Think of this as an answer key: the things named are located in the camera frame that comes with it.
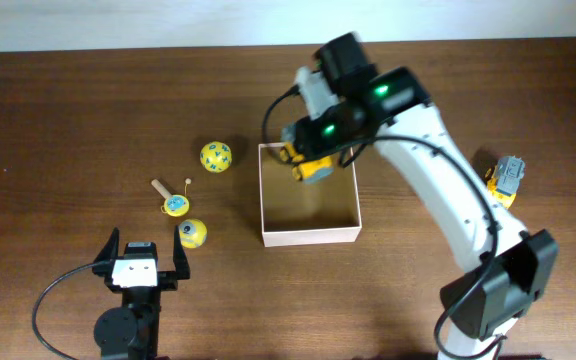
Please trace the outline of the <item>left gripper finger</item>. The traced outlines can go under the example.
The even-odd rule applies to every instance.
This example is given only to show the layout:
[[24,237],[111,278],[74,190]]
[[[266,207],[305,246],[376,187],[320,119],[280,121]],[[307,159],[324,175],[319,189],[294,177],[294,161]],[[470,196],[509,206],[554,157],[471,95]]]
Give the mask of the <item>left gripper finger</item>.
[[112,230],[108,241],[105,243],[105,245],[94,259],[95,262],[108,262],[117,258],[119,250],[119,234],[119,229],[115,227]]
[[174,246],[173,246],[173,264],[175,266],[175,273],[178,280],[188,280],[190,278],[190,267],[187,260],[182,240],[180,236],[179,227],[176,226],[174,231]]

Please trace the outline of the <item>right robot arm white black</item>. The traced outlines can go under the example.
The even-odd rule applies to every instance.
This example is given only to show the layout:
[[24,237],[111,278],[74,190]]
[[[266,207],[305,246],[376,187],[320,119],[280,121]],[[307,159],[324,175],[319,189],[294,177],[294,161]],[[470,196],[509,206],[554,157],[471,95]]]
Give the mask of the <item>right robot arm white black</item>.
[[440,292],[439,357],[497,358],[508,331],[544,295],[555,239],[530,232],[487,190],[412,71],[380,72],[351,33],[323,45],[314,61],[289,89],[307,115],[282,131],[280,162],[310,182],[326,173],[327,158],[344,167],[375,148],[420,198],[463,272]]

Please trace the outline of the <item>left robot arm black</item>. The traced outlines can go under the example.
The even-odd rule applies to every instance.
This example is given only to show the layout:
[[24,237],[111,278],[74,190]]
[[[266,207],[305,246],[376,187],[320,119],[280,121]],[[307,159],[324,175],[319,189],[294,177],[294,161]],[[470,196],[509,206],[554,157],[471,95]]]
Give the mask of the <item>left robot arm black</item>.
[[120,232],[115,228],[94,260],[93,273],[119,294],[119,307],[105,311],[93,335],[103,359],[145,360],[157,357],[161,294],[178,289],[190,278],[187,256],[179,230],[173,231],[174,268],[157,268],[157,246],[153,242],[130,242],[119,253]]

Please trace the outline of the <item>yellow grey toy truck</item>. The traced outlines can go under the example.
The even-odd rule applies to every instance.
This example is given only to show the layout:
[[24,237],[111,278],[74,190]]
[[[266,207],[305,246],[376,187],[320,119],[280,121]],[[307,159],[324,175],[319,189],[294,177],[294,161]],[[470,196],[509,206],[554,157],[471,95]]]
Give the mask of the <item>yellow grey toy truck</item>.
[[282,161],[292,167],[293,178],[306,184],[317,182],[334,171],[331,156],[306,161],[305,157],[299,154],[291,143],[285,143],[279,151],[279,155]]
[[521,158],[503,156],[494,167],[487,170],[484,181],[489,193],[509,209],[516,199],[524,175],[525,162]]

